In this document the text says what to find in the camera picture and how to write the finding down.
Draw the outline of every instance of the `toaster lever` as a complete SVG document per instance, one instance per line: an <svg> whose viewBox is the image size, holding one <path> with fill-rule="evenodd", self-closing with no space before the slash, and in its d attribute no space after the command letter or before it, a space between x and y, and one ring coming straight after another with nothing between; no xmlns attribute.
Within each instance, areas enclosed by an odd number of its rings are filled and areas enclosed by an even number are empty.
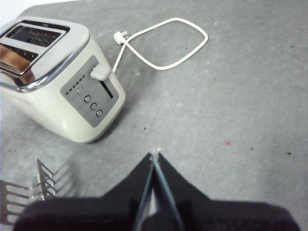
<svg viewBox="0 0 308 231"><path fill-rule="evenodd" d="M111 71L112 70L110 66L103 65L103 64L97 64L96 67L92 69L90 76L93 79L104 81L110 76Z"/></svg>

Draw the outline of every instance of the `white power cord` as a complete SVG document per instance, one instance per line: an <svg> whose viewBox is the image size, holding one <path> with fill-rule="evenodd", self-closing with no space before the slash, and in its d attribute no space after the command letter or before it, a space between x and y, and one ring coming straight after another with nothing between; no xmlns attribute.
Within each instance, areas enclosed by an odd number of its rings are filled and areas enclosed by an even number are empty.
<svg viewBox="0 0 308 231"><path fill-rule="evenodd" d="M187 25L189 25L189 26L192 26L193 28L195 28L196 30L198 30L198 31L204 36L204 40L203 40L196 48L194 48L191 52L189 52L188 54L186 54L183 58L181 58L180 60L176 61L175 63L172 63L172 64L167 65L167 66L157 66L157 65L155 65L155 64L153 64L153 63L151 63L151 62L149 62L147 59L145 59L141 54L139 54L139 53L129 44L129 42L130 42L132 39L136 38L137 36L142 35L142 34L148 32L148 31L150 31L150 30L153 30L153 29L155 29L155 28L158 28L158 27L160 27L160 26L162 26L162 25L165 25L165 24L167 24L167 23L171 23L171 22L174 22L174 21L179 21L179 22L185 23L185 24L187 24ZM163 22L161 22L161 23L158 23L158 24L156 24L156 25L154 25L154 26L151 26L151 27L146 28L146 29L144 29L144 30L142 30L142 31L139 31L138 33L133 34L133 35L130 36L130 37L124 37L124 36L126 36L126 35L127 35L127 31L124 31L124 32L118 31L118 32L114 33L114 39L115 39L115 41L116 41L119 45L120 45L120 44L123 44L123 46L122 46L122 49L121 49L121 51L120 51L120 53L119 53L119 55L118 55L118 57L117 57L117 59L116 59L114 68L112 69L113 72L116 71L116 68L117 68L117 66L118 66L118 64L119 64L119 62L120 62L120 59L121 59L121 57L122 57L122 55L123 55L123 52L124 52L125 47L128 47L136 56L138 56L138 58L140 58L143 62L145 62L145 63L146 63L147 65L149 65L150 67L152 67L152 68L154 68L154 69L156 69L156 70L168 70L168 69L171 69L171 68L173 68L173 67L175 67L175 66L177 66L177 65L179 65L179 64L181 64L181 63L183 63L185 60L189 59L189 58L190 58L192 55L194 55L198 50L200 50L200 49L204 46L204 44L206 44L206 42L208 41L208 35L207 35L207 33L206 33L201 27L197 26L196 24L194 24L194 23L192 23L192 22L190 22L190 21L187 21L187 20L185 20L185 19L182 19L182 18L170 18L170 19L165 20L165 21L163 21Z"/></svg>

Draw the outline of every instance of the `white toaster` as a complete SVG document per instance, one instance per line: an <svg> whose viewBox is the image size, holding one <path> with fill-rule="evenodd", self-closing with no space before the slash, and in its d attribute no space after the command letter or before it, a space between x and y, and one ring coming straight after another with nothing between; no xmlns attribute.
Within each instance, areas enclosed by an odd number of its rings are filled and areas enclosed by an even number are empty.
<svg viewBox="0 0 308 231"><path fill-rule="evenodd" d="M21 17L1 32L1 92L50 131L75 142L98 139L126 96L89 30Z"/></svg>

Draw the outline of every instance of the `gray carpet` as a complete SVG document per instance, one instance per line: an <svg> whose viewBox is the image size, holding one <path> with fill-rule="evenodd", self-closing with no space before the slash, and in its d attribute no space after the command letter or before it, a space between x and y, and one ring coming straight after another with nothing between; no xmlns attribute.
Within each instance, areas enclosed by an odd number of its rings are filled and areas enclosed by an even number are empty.
<svg viewBox="0 0 308 231"><path fill-rule="evenodd" d="M97 142L46 130L1 96L1 178L30 184L36 158L74 173L77 196L101 196L161 147L167 160L213 199L287 208L308 230L308 1L85 0L22 15L84 24L113 66L113 33L182 17L209 34L192 58L156 71L126 50L116 71L127 102ZM171 23L132 41L158 65L202 36ZM10 227L1 226L6 231Z"/></svg>

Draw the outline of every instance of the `toaster control panel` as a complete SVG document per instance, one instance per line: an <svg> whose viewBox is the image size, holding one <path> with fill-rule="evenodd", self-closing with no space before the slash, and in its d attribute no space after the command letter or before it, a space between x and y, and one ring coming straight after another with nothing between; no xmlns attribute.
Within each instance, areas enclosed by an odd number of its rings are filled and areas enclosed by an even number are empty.
<svg viewBox="0 0 308 231"><path fill-rule="evenodd" d="M60 90L92 127L99 125L119 98L110 79L98 81L90 77L98 63L95 56L91 56Z"/></svg>

